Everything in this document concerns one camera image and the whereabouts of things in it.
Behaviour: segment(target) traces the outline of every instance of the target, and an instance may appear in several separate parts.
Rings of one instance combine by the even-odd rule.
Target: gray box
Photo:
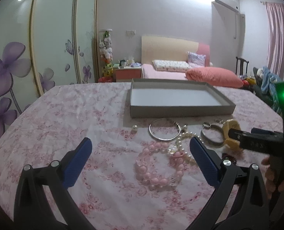
[[[130,88],[132,118],[231,115],[236,105],[205,82],[133,79]]]

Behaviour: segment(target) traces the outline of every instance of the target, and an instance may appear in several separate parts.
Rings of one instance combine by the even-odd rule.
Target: blue towel
[[[271,71],[267,67],[263,67],[263,79],[261,85],[262,94],[267,94],[270,90],[270,95],[273,98],[273,106],[272,109],[276,111],[278,114],[281,113],[281,109],[279,107],[277,92],[275,88],[275,83],[282,82],[282,79],[279,78],[276,74],[271,73]]]

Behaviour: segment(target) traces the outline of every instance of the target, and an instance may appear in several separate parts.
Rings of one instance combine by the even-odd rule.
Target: curtain
[[[284,80],[284,4],[266,3],[269,19],[268,68]]]

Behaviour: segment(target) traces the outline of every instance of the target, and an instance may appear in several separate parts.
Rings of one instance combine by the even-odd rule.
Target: headboard
[[[205,66],[209,66],[208,45],[182,39],[142,36],[142,64],[152,64],[153,60],[187,61],[187,52],[206,55]]]

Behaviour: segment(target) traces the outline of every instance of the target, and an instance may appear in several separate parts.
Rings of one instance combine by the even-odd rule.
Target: ring
[[[207,129],[214,128],[214,129],[218,130],[218,131],[223,135],[223,141],[218,142],[218,141],[214,141],[214,140],[210,139],[209,137],[207,137],[206,134],[205,134],[205,132],[204,132],[204,129],[205,129],[205,128],[207,128]],[[223,129],[222,129],[220,126],[216,125],[216,124],[211,124],[211,123],[205,122],[205,123],[203,124],[203,128],[202,128],[202,130],[201,130],[201,135],[202,135],[204,138],[206,138],[206,139],[207,139],[211,144],[213,144],[213,145],[223,145],[223,144],[224,144],[224,141],[225,141]]]
[[[175,138],[177,138],[178,135],[181,133],[181,127],[180,127],[179,123],[177,123],[177,122],[175,122],[175,121],[172,121],[172,120],[170,120],[170,119],[167,119],[167,118],[160,118],[160,119],[157,119],[157,120],[153,121],[152,123],[155,123],[155,122],[160,121],[160,120],[170,121],[170,122],[172,122],[173,124],[175,124],[175,125],[178,127],[178,134],[177,134],[175,137],[171,138],[171,139],[163,139],[163,138],[160,138],[160,137],[156,137],[156,136],[152,133],[152,131],[151,131],[151,126],[152,126],[152,124],[150,124],[150,125],[149,125],[149,133],[151,134],[151,136],[152,136],[153,138],[157,139],[157,140],[165,141],[165,142],[170,142],[170,141],[173,141]]]

